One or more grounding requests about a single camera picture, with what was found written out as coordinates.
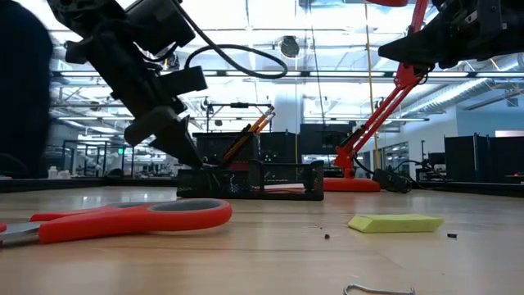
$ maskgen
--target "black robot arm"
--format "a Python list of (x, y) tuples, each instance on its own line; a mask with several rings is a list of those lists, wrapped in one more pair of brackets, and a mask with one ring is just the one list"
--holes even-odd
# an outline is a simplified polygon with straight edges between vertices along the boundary
[(135, 146), (155, 135), (151, 143), (183, 163), (200, 167), (194, 143), (187, 133), (189, 117), (178, 115), (186, 106), (179, 94), (206, 89), (199, 66), (160, 75), (144, 51), (157, 54), (173, 44), (182, 47), (195, 38), (191, 27), (170, 0), (136, 1), (124, 10), (115, 0), (48, 0), (55, 17), (82, 36), (68, 42), (66, 61), (89, 61), (134, 115), (125, 140)]
[(432, 0), (439, 14), (422, 30), (381, 46), (378, 55), (440, 68), (524, 51), (524, 2)]

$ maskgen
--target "scissor blade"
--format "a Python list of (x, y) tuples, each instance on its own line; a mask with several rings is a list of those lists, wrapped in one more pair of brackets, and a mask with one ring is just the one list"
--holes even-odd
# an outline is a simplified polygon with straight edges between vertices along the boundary
[(0, 241), (10, 241), (36, 234), (40, 228), (40, 223), (27, 222), (21, 224), (7, 225), (7, 230), (0, 233)]

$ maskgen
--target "wooden table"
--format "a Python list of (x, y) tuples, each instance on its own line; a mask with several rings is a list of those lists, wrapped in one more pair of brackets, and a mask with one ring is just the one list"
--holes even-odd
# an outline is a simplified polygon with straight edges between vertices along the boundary
[[(175, 198), (171, 188), (3, 194), (0, 222)], [(0, 250), (0, 294), (340, 295), (351, 283), (414, 287), (418, 295), (524, 293), (524, 199), (413, 191), (231, 203), (228, 225), (200, 233)], [(445, 224), (434, 234), (360, 234), (346, 227), (355, 213), (420, 213), (442, 216)]]

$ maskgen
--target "yellow sponge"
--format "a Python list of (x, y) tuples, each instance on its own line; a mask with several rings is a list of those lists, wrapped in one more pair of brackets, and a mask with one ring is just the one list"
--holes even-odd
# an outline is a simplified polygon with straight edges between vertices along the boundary
[(370, 233), (422, 233), (434, 232), (444, 223), (439, 217), (418, 214), (355, 216), (348, 226)]

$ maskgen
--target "blurred person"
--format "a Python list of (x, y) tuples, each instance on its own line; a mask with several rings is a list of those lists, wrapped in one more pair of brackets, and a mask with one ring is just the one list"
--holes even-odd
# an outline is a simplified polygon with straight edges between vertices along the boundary
[(52, 41), (37, 17), (17, 2), (0, 0), (0, 175), (41, 175), (51, 57)]

